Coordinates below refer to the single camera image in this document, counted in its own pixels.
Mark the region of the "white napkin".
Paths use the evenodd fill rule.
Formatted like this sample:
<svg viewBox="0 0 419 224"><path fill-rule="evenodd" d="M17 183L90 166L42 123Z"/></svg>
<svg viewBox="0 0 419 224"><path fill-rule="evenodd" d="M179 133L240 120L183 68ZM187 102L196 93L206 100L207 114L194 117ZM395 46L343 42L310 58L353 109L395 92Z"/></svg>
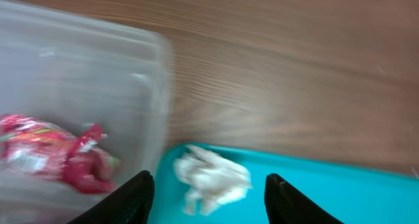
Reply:
<svg viewBox="0 0 419 224"><path fill-rule="evenodd" d="M250 171L221 155L189 144L189 151L175 159L177 179L189 186L183 211L210 215L221 206L244 199L250 189Z"/></svg>

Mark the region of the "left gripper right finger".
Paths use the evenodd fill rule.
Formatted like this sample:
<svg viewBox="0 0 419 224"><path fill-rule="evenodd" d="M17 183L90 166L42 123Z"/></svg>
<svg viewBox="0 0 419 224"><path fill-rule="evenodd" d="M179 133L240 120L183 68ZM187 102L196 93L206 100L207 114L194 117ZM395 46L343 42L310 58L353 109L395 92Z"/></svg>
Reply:
<svg viewBox="0 0 419 224"><path fill-rule="evenodd" d="M270 224L342 224L278 174L266 177L264 204Z"/></svg>

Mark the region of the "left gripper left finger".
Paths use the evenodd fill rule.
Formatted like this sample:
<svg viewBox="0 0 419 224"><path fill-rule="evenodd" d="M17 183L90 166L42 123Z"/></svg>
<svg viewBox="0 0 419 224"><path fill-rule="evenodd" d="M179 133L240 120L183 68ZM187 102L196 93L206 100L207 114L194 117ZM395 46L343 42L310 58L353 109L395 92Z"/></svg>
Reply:
<svg viewBox="0 0 419 224"><path fill-rule="evenodd" d="M143 170L68 224L147 224L154 196L153 176Z"/></svg>

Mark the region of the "red snack wrapper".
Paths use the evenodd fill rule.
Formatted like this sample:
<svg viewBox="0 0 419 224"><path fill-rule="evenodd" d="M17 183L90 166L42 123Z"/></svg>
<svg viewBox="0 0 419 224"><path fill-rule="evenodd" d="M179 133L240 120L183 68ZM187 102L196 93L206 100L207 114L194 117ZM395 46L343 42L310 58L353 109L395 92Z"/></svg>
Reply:
<svg viewBox="0 0 419 224"><path fill-rule="evenodd" d="M1 116L1 158L6 168L62 181L84 194L115 188L111 178L120 160L98 146L106 137L98 124L75 136L35 117Z"/></svg>

